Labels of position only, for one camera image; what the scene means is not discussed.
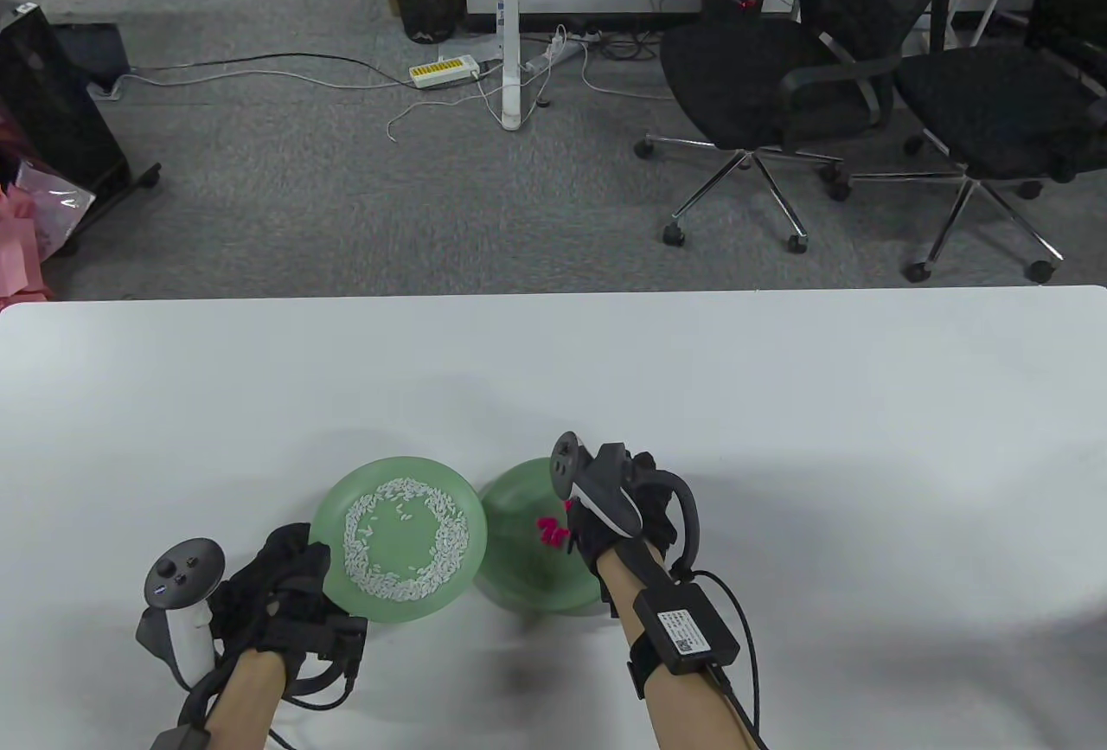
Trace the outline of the person's left hand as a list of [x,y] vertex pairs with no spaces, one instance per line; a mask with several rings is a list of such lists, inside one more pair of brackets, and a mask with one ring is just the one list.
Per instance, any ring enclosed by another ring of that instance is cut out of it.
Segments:
[[368,619],[349,614],[323,590],[330,548],[310,540],[308,523],[275,529],[256,556],[209,597],[211,636],[226,662],[271,652],[284,662],[284,694],[304,697],[341,676],[356,676]]

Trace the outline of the person's right hand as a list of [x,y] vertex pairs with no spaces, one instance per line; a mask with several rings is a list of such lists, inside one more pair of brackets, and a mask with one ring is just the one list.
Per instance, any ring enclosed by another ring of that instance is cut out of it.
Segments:
[[624,542],[642,542],[665,561],[677,532],[669,520],[671,485],[656,481],[652,454],[632,456],[606,442],[578,470],[566,500],[568,549],[598,576],[598,559]]

